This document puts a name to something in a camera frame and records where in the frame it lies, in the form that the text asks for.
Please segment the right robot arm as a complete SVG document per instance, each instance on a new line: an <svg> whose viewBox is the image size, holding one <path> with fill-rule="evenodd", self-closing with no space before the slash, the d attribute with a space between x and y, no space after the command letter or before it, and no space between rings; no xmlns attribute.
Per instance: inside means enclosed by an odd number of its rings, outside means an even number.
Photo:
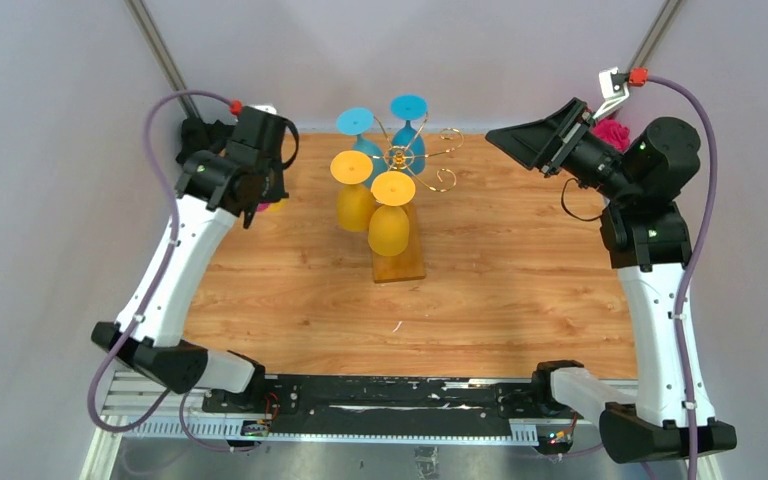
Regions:
<svg viewBox="0 0 768 480"><path fill-rule="evenodd" d="M659 117L625 151L594 133L586 103L572 99L538 121L490 130L487 141L545 176L569 173L607 203L602 242L621 282L636 348L638 387L628 395L572 360L540 363L531 403L544 417L567 408L593 421L618 463L687 460L732 450L735 428L716 417L698 365L689 296L680 284L693 248L676 204L699 171L700 136Z"/></svg>

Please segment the yellow wine glass taken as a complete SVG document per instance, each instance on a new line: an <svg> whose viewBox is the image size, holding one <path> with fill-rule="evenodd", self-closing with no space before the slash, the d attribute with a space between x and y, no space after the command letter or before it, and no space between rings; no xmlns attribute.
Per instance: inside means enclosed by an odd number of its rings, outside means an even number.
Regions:
<svg viewBox="0 0 768 480"><path fill-rule="evenodd" d="M276 212L284 208L288 204L288 199L282 199L276 203L273 203L267 209L268 212Z"/></svg>

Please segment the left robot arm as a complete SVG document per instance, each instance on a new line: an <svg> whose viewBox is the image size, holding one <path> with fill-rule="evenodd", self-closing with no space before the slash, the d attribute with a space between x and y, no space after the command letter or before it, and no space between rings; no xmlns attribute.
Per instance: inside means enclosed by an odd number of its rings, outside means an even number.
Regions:
<svg viewBox="0 0 768 480"><path fill-rule="evenodd" d="M264 368L238 353L183 338L196 290L219 244L236 223L249 227L260 205L287 198L283 159L295 125L271 106L235 106L223 146L190 155L174 186L174 210L132 298L112 322L97 323L92 342L134 371L183 394L224 391L243 413L266 400Z"/></svg>

